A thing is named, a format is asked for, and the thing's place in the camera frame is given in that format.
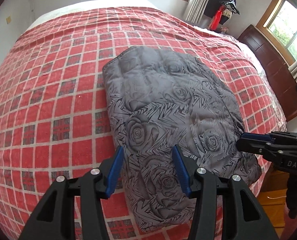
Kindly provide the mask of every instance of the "wooden floor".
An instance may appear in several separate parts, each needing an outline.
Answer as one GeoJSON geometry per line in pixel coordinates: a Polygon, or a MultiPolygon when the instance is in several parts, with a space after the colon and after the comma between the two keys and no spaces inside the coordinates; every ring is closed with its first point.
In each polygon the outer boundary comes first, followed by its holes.
{"type": "Polygon", "coordinates": [[[263,206],[278,236],[284,230],[284,206],[288,173],[271,169],[257,199],[263,206]]]}

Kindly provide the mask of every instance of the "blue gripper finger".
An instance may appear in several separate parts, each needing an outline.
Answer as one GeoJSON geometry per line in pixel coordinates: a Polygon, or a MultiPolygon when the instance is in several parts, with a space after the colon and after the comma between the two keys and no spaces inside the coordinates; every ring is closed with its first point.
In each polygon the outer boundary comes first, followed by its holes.
{"type": "Polygon", "coordinates": [[[266,134],[256,134],[256,133],[245,132],[241,135],[241,138],[273,143],[272,138],[266,134]]]}
{"type": "Polygon", "coordinates": [[[106,194],[107,198],[109,198],[111,196],[111,194],[113,194],[113,192],[116,188],[118,177],[119,177],[121,169],[122,169],[122,165],[123,165],[123,161],[124,161],[123,147],[119,146],[116,149],[116,152],[115,152],[113,158],[114,158],[113,164],[111,166],[110,171],[108,172],[107,181],[106,181],[107,187],[106,187],[105,194],[106,194]]]}
{"type": "Polygon", "coordinates": [[[192,192],[189,183],[189,174],[183,162],[182,155],[176,145],[173,147],[172,158],[182,191],[189,197],[192,192]]]}

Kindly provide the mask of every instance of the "rose print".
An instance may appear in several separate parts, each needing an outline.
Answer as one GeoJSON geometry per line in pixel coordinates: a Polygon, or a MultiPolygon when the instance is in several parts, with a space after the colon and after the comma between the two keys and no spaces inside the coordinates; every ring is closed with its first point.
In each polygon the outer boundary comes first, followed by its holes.
{"type": "Polygon", "coordinates": [[[137,186],[142,197],[157,207],[151,207],[154,215],[162,219],[171,218],[180,213],[189,203],[175,175],[172,160],[166,156],[147,157],[138,172],[137,186]]]}
{"type": "Polygon", "coordinates": [[[155,66],[155,70],[159,73],[176,76],[194,72],[195,59],[188,59],[185,54],[174,55],[172,51],[165,51],[161,60],[162,64],[155,66]]]}
{"type": "Polygon", "coordinates": [[[157,73],[150,69],[146,69],[144,73],[125,74],[121,93],[124,95],[126,109],[137,111],[162,97],[157,87],[171,87],[172,83],[167,78],[156,75],[157,73]]]}
{"type": "Polygon", "coordinates": [[[126,145],[131,153],[149,150],[158,138],[158,126],[145,115],[131,117],[126,124],[126,145]]]}
{"type": "Polygon", "coordinates": [[[209,168],[214,168],[213,163],[228,156],[229,147],[233,144],[234,134],[230,127],[224,128],[222,122],[218,119],[197,119],[191,125],[192,133],[186,134],[188,148],[192,153],[199,152],[202,163],[209,168]]]}
{"type": "Polygon", "coordinates": [[[185,87],[174,85],[163,93],[163,97],[168,102],[179,106],[188,105],[192,109],[194,95],[191,90],[185,87]]]}

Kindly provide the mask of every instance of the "white cable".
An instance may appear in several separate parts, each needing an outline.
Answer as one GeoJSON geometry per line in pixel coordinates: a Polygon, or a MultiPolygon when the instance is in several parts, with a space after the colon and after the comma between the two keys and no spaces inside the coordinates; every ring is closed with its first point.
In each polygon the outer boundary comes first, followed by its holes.
{"type": "Polygon", "coordinates": [[[282,196],[282,197],[267,197],[269,199],[278,199],[278,198],[283,198],[283,197],[286,197],[286,196],[282,196]]]}

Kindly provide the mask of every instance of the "red plaid bedspread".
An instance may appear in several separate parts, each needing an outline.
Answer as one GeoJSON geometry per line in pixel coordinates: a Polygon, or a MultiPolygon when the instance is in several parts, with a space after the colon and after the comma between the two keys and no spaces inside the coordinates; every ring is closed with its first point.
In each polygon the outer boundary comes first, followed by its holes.
{"type": "MultiPolygon", "coordinates": [[[[277,121],[285,121],[270,88],[229,39],[151,8],[102,8],[50,20],[24,33],[0,67],[0,227],[10,239],[18,238],[58,175],[81,176],[113,154],[101,71],[132,45],[199,57],[234,92],[247,131],[279,130],[277,121]]],[[[268,163],[261,157],[259,163],[265,173],[268,163]]],[[[252,185],[255,194],[263,178],[252,185]]],[[[79,203],[76,239],[82,239],[79,203]]],[[[111,239],[187,238],[189,224],[141,232],[121,182],[102,205],[111,239]]]]}

